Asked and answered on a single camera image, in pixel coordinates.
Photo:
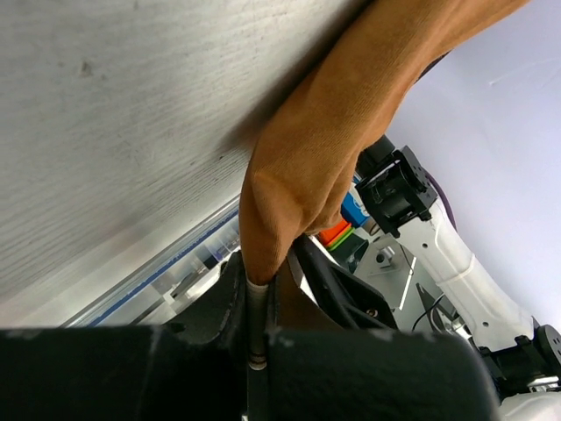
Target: blue strip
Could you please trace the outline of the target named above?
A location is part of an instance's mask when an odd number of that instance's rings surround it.
[[[111,314],[113,314],[115,311],[117,311],[119,309],[119,307],[121,307],[125,303],[128,303],[129,301],[131,301],[131,299],[133,297],[135,297],[142,289],[146,288],[148,285],[150,285],[152,282],[154,282],[156,279],[158,279],[160,276],[162,276],[164,274],[164,272],[166,272],[169,268],[171,268],[180,259],[185,257],[185,255],[192,252],[193,249],[195,247],[199,246],[204,240],[206,240],[208,237],[210,237],[212,234],[214,234],[216,231],[218,231],[220,228],[222,228],[224,225],[226,225],[229,221],[231,221],[234,217],[236,217],[237,214],[238,214],[238,210],[233,211],[228,217],[226,217],[221,222],[219,222],[218,224],[213,226],[211,229],[209,229],[207,232],[205,232],[199,239],[197,239],[195,242],[193,242],[191,245],[189,245],[184,250],[181,250],[179,253],[177,253],[165,265],[163,265],[161,268],[156,270],[156,272],[154,272],[153,274],[148,276],[145,281],[141,282],[134,289],[132,289],[130,292],[128,292],[123,298],[121,298],[116,303],[111,305],[109,307],[109,309],[107,309],[106,311],[103,312],[103,314],[101,314],[100,316],[95,318],[89,324],[89,326],[99,325],[106,318],[108,318]]]

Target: green object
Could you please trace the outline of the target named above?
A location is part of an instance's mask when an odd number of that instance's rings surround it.
[[[335,250],[337,247],[339,247],[339,246],[341,245],[341,243],[342,243],[343,241],[345,241],[346,239],[348,239],[348,238],[351,236],[351,234],[352,234],[353,232],[354,232],[354,228],[351,227],[351,228],[349,229],[349,231],[347,231],[345,234],[343,234],[343,236],[342,236],[340,239],[338,239],[331,247],[329,247],[329,248],[327,249],[327,251],[328,251],[328,252],[332,252],[333,250]]]

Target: gray panel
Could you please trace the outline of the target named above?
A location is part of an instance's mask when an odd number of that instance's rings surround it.
[[[234,197],[363,3],[2,1],[0,323],[61,323]]]

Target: brown cloth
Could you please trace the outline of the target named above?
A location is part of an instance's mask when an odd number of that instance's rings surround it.
[[[363,12],[259,136],[239,213],[251,282],[269,283],[300,234],[337,222],[360,151],[421,72],[527,2],[376,0]]]

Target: orange object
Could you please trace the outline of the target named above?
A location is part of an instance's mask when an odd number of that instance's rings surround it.
[[[343,237],[350,228],[352,228],[351,223],[341,218],[341,221],[337,225],[328,230],[321,231],[317,234],[317,237],[324,247],[330,247]]]

